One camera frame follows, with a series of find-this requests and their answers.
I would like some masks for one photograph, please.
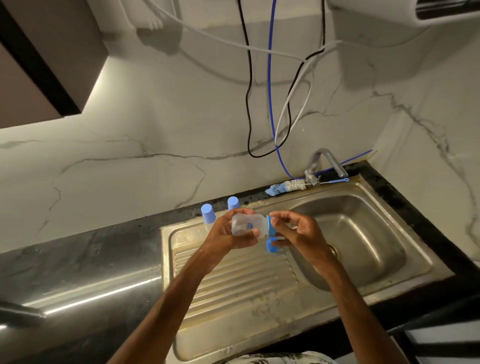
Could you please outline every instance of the blue brush handle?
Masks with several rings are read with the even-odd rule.
[[[328,182],[321,182],[320,184],[323,184],[323,183],[348,182],[348,181],[350,181],[350,179],[347,177],[347,178],[342,178],[341,180],[333,180],[333,181],[328,181]]]

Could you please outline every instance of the person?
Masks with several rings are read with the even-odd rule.
[[[232,249],[242,249],[258,243],[259,231],[243,235],[231,234],[235,214],[254,214],[247,208],[237,208],[218,218],[200,248],[170,283],[146,318],[112,356],[108,364],[164,363],[175,335],[192,302],[202,279],[220,263]],[[340,317],[359,364],[408,364],[403,353],[390,340],[368,305],[348,278],[342,265],[330,251],[316,220],[292,211],[270,213],[279,235],[278,246],[292,244],[329,284],[338,304]],[[287,223],[296,225],[296,229]],[[231,363],[258,363],[255,355],[233,359]],[[262,355],[262,363],[299,364],[335,362],[316,352],[275,357]]]

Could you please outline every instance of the hand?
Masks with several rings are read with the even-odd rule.
[[[246,248],[258,243],[260,232],[252,229],[242,235],[232,235],[231,220],[235,214],[254,215],[250,208],[236,208],[216,219],[204,243],[198,249],[207,262],[206,274],[210,273],[232,249]]]
[[[337,262],[328,247],[322,230],[314,218],[292,211],[271,212],[272,225],[276,231],[285,236],[285,240],[277,240],[272,245],[294,245],[303,257],[325,278],[328,268]],[[297,226],[290,229],[287,223]]]

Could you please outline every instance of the backsplash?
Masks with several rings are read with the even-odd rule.
[[[327,15],[327,41],[384,47],[421,32],[346,12]],[[246,51],[170,31],[105,35],[110,57],[82,115],[0,130],[0,251],[287,179],[275,153],[247,153]],[[209,32],[244,42],[237,25]],[[266,47],[268,23],[248,24],[248,32],[252,45]],[[320,34],[319,15],[278,20],[273,48],[307,55]],[[437,35],[431,29],[395,48],[326,52],[307,112],[280,149],[290,173],[302,175],[320,147],[339,160],[371,149]],[[260,154],[273,148],[267,56],[252,57],[252,147]],[[297,67],[273,57],[276,116]],[[306,89],[292,101],[294,117]]]
[[[480,24],[442,30],[372,165],[480,266]]]

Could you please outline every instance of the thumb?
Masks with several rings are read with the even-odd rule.
[[[298,234],[295,230],[290,229],[287,226],[287,224],[284,223],[279,218],[273,218],[271,222],[277,232],[285,236],[291,242],[295,241],[295,238],[297,237],[297,234]]]
[[[260,232],[258,229],[252,229],[248,232],[243,233],[242,235],[232,235],[232,249],[246,248],[248,246],[253,246],[258,243],[258,237]]]

